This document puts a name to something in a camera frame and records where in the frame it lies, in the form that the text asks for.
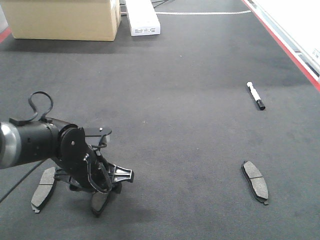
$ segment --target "black cable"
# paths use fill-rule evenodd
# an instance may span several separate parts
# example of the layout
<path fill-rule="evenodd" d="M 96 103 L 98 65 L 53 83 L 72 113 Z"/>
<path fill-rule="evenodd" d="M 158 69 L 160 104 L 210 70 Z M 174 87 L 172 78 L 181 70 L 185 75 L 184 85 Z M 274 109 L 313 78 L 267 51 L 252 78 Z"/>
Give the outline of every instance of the black cable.
<path fill-rule="evenodd" d="M 15 190 L 16 187 L 19 186 L 20 183 L 23 182 L 23 180 L 25 180 L 37 167 L 39 167 L 45 160 L 42 160 L 41 162 L 39 162 L 37 165 L 35 165 L 33 168 L 31 168 L 30 171 L 28 171 L 13 187 L 10 188 L 10 190 L 0 199 L 0 203 L 2 203 L 3 200 L 5 200 L 9 194 Z"/>
<path fill-rule="evenodd" d="M 160 5 L 165 4 L 165 3 L 168 2 L 168 1 L 169 1 L 169 0 L 164 0 L 163 2 L 158 1 L 158 2 L 161 2 L 161 3 L 159 3 L 158 5 L 153 6 L 153 8 L 155 9 L 156 7 L 159 7 Z"/>

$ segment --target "floor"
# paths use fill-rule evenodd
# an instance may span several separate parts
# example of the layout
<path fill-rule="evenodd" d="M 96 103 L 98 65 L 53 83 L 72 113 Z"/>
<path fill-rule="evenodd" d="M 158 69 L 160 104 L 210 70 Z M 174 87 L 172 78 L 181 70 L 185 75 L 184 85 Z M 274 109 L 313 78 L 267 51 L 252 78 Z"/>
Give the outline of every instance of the floor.
<path fill-rule="evenodd" d="M 248 8 L 240 0 L 185 0 L 157 10 Z M 317 239 L 317 89 L 253 13 L 158 18 L 157 36 L 131 37 L 123 17 L 114 42 L 9 36 L 0 44 L 0 121 L 30 116 L 29 94 L 46 91 L 50 117 L 112 128 L 102 154 L 135 172 L 100 218 L 88 193 L 60 182 L 35 214 L 30 200 L 54 166 L 47 160 L 0 204 L 1 239 Z M 268 206 L 253 197 L 244 161 L 263 174 Z M 0 196 L 35 164 L 0 170 Z"/>

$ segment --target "white marker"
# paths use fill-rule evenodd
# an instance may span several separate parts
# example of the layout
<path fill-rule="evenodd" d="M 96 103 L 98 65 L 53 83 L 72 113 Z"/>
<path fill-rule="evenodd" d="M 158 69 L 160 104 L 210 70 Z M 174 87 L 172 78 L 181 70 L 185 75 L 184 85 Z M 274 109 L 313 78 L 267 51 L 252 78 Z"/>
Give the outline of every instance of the white marker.
<path fill-rule="evenodd" d="M 256 101 L 256 103 L 257 103 L 258 106 L 259 106 L 259 109 L 260 109 L 260 110 L 266 109 L 266 106 L 265 106 L 264 103 L 262 102 L 262 100 L 261 100 L 261 98 L 260 98 L 257 90 L 255 90 L 252 82 L 248 81 L 246 85 L 247 85 L 248 88 L 250 89 L 251 94 L 252 94 L 254 100 Z"/>

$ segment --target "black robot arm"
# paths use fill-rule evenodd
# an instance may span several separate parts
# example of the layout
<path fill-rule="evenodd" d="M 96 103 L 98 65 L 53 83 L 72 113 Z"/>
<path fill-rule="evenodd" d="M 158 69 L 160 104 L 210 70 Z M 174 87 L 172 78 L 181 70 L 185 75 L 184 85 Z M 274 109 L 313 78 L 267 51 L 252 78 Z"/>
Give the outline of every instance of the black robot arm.
<path fill-rule="evenodd" d="M 39 120 L 34 121 L 38 112 L 31 98 L 39 93 L 50 98 L 51 106 Z M 0 169 L 52 159 L 58 167 L 43 174 L 31 201 L 33 209 L 40 211 L 58 180 L 68 183 L 72 191 L 93 193 L 91 209 L 98 216 L 110 191 L 117 189 L 119 193 L 121 182 L 133 182 L 134 179 L 132 170 L 107 162 L 100 152 L 107 146 L 111 129 L 84 129 L 74 123 L 46 117 L 53 101 L 44 92 L 33 93 L 29 104 L 34 110 L 32 118 L 10 118 L 9 122 L 0 123 Z M 52 183 L 51 188 L 48 188 L 49 184 L 43 184 L 46 180 Z"/>

